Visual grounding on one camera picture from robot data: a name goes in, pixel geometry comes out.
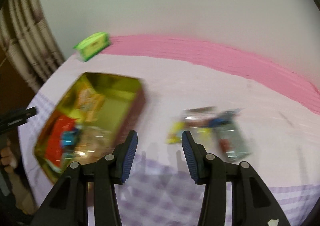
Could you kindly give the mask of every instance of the beige curtain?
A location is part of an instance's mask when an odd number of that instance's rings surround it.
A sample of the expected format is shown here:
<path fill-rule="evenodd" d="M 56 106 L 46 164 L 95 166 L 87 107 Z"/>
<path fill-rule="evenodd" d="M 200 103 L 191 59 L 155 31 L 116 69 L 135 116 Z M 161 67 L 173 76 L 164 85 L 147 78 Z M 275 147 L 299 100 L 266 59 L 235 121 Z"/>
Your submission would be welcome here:
<path fill-rule="evenodd" d="M 35 92 L 64 62 L 39 0 L 8 0 L 0 10 L 0 46 Z"/>

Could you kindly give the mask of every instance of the silver screw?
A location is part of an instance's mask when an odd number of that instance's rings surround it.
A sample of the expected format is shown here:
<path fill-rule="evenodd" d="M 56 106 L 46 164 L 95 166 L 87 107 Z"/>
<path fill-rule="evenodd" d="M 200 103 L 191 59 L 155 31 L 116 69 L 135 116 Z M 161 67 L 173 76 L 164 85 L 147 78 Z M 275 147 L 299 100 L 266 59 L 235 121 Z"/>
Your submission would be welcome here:
<path fill-rule="evenodd" d="M 214 156 L 213 154 L 206 154 L 206 155 L 205 155 L 205 158 L 206 158 L 207 160 L 214 160 L 215 156 Z"/>
<path fill-rule="evenodd" d="M 105 158 L 106 160 L 113 160 L 113 159 L 115 158 L 115 156 L 112 155 L 112 154 L 109 154 L 109 155 L 106 155 L 104 158 Z"/>
<path fill-rule="evenodd" d="M 79 163 L 78 162 L 72 162 L 71 164 L 70 164 L 70 167 L 72 168 L 72 169 L 75 169 L 75 168 L 77 168 L 79 166 Z"/>
<path fill-rule="evenodd" d="M 249 163 L 248 162 L 242 162 L 241 163 L 241 166 L 244 168 L 244 169 L 248 169 L 250 167 Z"/>

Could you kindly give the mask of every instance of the white sticker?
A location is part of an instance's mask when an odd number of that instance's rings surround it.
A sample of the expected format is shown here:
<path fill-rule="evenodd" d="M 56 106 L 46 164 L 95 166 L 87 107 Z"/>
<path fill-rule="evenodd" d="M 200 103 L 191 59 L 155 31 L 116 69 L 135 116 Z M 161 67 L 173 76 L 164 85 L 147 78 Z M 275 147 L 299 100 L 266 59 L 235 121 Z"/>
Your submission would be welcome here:
<path fill-rule="evenodd" d="M 279 219 L 268 221 L 268 226 L 278 226 Z"/>

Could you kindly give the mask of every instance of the ribbed blue pad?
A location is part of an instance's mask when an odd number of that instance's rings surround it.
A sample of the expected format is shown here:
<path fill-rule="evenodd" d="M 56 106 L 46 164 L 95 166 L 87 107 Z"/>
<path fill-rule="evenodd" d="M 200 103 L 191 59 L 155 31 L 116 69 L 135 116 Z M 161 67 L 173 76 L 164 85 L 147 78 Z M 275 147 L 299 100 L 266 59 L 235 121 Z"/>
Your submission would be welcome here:
<path fill-rule="evenodd" d="M 132 162 L 134 159 L 134 155 L 136 154 L 137 145 L 138 145 L 138 135 L 135 132 L 130 142 L 128 151 L 125 154 L 124 162 L 122 164 L 122 176 L 121 176 L 122 183 L 124 183 L 130 175 Z"/>
<path fill-rule="evenodd" d="M 196 158 L 193 154 L 191 145 L 185 133 L 182 134 L 182 148 L 183 148 L 184 155 L 186 157 L 191 178 L 195 181 L 195 183 L 197 183 L 199 176 L 198 176 L 198 167 L 196 163 Z"/>

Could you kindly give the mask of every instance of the purple checkered fabric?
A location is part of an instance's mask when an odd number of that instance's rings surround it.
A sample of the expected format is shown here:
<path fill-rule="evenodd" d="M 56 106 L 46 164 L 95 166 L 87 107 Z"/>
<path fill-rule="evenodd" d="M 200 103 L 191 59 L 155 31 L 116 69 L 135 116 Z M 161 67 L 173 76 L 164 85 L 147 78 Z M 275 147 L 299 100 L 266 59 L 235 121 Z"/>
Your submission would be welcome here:
<path fill-rule="evenodd" d="M 38 93 L 29 107 L 36 106 L 38 115 L 29 119 L 28 142 L 21 142 L 23 161 L 37 203 L 41 203 L 50 187 L 37 179 L 43 173 L 33 155 L 33 146 L 55 104 Z M 227 185 L 226 224 L 231 225 L 232 194 Z M 320 185 L 270 187 L 292 226 L 300 225 L 320 196 Z M 197 186 L 186 172 L 146 159 L 137 153 L 129 179 L 116 186 L 119 212 L 125 226 L 192 226 L 197 225 L 204 195 L 204 186 Z M 88 208 L 89 225 L 94 225 L 93 209 Z"/>

